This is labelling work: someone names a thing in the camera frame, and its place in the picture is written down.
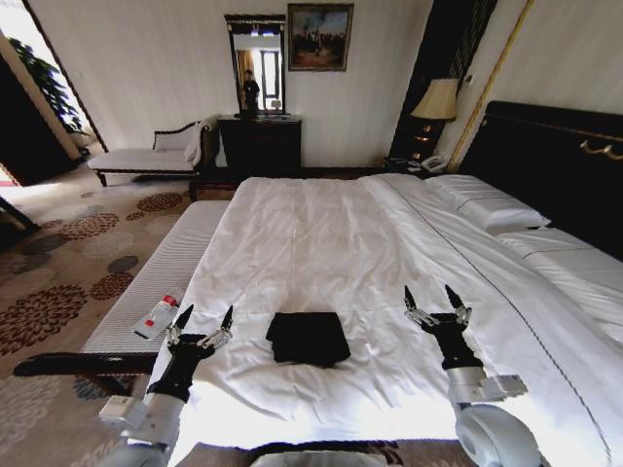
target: bed bench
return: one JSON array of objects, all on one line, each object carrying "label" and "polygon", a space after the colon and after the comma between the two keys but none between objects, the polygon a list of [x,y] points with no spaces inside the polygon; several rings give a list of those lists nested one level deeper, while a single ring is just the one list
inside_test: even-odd
[{"label": "bed bench", "polygon": [[130,328],[173,287],[185,290],[229,201],[198,201],[177,220],[79,353],[43,353],[19,363],[17,377],[82,375],[112,394],[128,395],[113,376],[149,375],[165,333],[146,341]]}]

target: table lamp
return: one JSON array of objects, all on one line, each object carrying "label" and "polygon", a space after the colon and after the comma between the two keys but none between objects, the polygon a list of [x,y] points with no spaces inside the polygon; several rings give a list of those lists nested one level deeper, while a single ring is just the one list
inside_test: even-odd
[{"label": "table lamp", "polygon": [[443,122],[451,122],[457,117],[457,85],[458,79],[444,78],[432,80],[426,94],[420,103],[413,110],[411,115],[422,120],[431,120],[431,125],[425,125],[422,130],[424,135],[417,135],[414,139],[419,146],[424,148],[413,154],[413,158],[419,161],[421,152],[426,157],[426,146],[431,138],[429,134],[433,129],[433,124],[441,124]]}]

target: lamp shade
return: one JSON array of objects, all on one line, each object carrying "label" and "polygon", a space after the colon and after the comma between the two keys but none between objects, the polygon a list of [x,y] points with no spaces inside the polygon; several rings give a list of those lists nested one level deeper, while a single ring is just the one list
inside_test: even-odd
[{"label": "lamp shade", "polygon": [[457,116],[457,83],[456,78],[432,80],[411,115],[426,120],[454,120]]}]

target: potted plant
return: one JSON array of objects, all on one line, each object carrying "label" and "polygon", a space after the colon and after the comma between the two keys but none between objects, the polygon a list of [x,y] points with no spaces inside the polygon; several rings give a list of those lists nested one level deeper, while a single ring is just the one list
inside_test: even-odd
[{"label": "potted plant", "polygon": [[65,86],[55,79],[55,73],[59,73],[58,69],[50,65],[46,60],[35,56],[32,48],[26,46],[18,39],[10,38],[9,42],[18,53],[21,62],[28,70],[28,73],[30,73],[30,76],[32,76],[32,79],[46,97],[65,131],[69,133],[79,148],[89,144],[91,137],[82,131],[78,112],[67,102],[67,94],[64,91]]}]

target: wall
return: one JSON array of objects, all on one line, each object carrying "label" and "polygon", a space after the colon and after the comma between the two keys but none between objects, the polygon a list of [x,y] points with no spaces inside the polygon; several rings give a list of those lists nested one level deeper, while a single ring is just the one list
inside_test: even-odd
[{"label": "wall", "polygon": [[[470,68],[481,88],[524,3],[524,0],[497,3]],[[622,21],[620,0],[535,0],[487,101],[508,100],[622,114]],[[477,61],[485,50],[489,50],[488,56]],[[457,146],[481,90],[464,88],[459,93],[459,117],[444,130],[443,146],[439,146],[442,154],[450,155]],[[462,147],[461,156],[475,130],[477,126]]]},{"label": "wall", "polygon": [[[109,149],[149,147],[154,129],[235,113],[223,15],[287,13],[290,2],[29,0]],[[348,71],[286,70],[304,165],[380,163],[431,3],[355,0]]]}]

